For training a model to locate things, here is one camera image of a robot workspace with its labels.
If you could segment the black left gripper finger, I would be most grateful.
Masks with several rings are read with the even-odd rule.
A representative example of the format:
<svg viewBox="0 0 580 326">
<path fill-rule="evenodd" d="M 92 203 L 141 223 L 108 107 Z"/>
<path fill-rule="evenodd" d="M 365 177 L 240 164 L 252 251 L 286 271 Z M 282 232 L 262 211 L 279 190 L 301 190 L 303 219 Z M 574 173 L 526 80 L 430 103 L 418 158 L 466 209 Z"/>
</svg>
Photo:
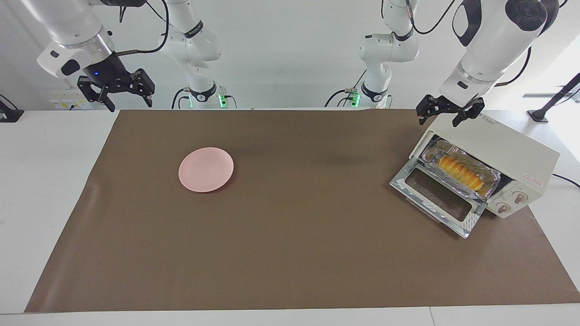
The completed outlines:
<svg viewBox="0 0 580 326">
<path fill-rule="evenodd" d="M 458 127 L 464 120 L 477 118 L 484 108 L 484 100 L 474 100 L 466 109 L 459 109 L 456 117 L 452 120 L 452 126 Z"/>
<path fill-rule="evenodd" d="M 425 95 L 423 99 L 416 106 L 416 115 L 419 119 L 419 124 L 423 125 L 428 118 L 433 117 L 438 111 L 438 100 L 432 95 Z"/>
</svg>

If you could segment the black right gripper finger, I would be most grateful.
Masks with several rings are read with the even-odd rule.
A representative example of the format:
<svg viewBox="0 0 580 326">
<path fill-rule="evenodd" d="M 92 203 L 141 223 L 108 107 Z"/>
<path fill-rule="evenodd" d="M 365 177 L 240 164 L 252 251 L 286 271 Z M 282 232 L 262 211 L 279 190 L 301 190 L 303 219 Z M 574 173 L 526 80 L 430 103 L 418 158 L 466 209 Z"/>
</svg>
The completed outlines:
<svg viewBox="0 0 580 326">
<path fill-rule="evenodd" d="M 80 76 L 77 81 L 77 86 L 87 101 L 104 105 L 112 113 L 116 111 L 116 106 L 108 97 L 107 85 L 98 87 L 89 77 Z"/>
<path fill-rule="evenodd" d="M 143 69 L 137 69 L 129 74 L 130 82 L 128 92 L 140 96 L 145 101 L 147 107 L 153 107 L 153 95 L 155 84 Z"/>
</svg>

